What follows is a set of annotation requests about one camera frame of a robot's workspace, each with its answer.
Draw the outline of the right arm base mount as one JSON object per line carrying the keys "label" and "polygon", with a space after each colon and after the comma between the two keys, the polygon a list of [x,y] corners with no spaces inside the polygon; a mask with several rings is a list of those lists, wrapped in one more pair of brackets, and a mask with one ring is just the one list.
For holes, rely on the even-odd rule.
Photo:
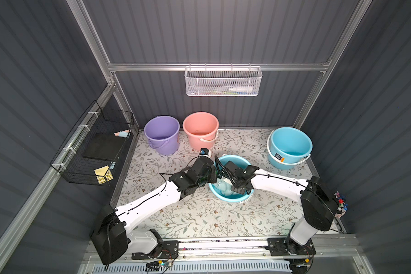
{"label": "right arm base mount", "polygon": [[299,245],[290,237],[268,238],[266,250],[268,250],[272,256],[313,256],[316,254],[311,239],[309,239],[305,245]]}

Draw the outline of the mint green microfiber cloth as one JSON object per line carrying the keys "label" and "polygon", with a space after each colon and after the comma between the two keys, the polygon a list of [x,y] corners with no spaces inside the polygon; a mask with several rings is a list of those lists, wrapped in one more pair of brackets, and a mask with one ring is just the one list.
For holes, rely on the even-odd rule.
{"label": "mint green microfiber cloth", "polygon": [[215,183],[215,187],[220,191],[221,196],[231,196],[237,194],[237,192],[233,190],[234,186],[226,179],[219,179]]}

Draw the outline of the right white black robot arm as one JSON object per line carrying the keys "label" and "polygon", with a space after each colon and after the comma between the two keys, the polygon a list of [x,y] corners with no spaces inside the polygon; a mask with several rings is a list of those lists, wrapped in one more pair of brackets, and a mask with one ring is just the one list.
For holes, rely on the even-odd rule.
{"label": "right white black robot arm", "polygon": [[215,158],[215,165],[218,174],[229,180],[233,192],[269,191],[301,204],[303,217],[293,225],[283,242],[289,253],[296,254],[307,247],[314,235],[329,231],[334,219],[346,213],[345,204],[339,196],[326,190],[319,177],[297,180],[257,166],[242,169],[232,161],[223,164],[219,158]]}

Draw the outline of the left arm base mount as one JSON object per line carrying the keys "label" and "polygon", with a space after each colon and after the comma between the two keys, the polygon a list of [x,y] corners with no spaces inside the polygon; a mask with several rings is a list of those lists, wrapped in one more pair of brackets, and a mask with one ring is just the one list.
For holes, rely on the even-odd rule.
{"label": "left arm base mount", "polygon": [[167,260],[174,259],[178,254],[179,241],[177,240],[165,240],[158,243],[157,246],[148,254],[145,253],[133,253],[131,255],[132,260]]}

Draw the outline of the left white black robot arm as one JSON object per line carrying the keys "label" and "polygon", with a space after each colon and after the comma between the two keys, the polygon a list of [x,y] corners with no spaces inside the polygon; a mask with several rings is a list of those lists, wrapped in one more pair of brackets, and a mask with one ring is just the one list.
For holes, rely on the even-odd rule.
{"label": "left white black robot arm", "polygon": [[209,149],[202,148],[191,163],[193,165],[171,174],[151,193],[117,208],[106,205],[101,209],[92,226],[90,239],[104,266],[108,267],[128,252],[152,259],[161,254],[164,241],[156,230],[135,232],[134,229],[154,213],[217,181]]}

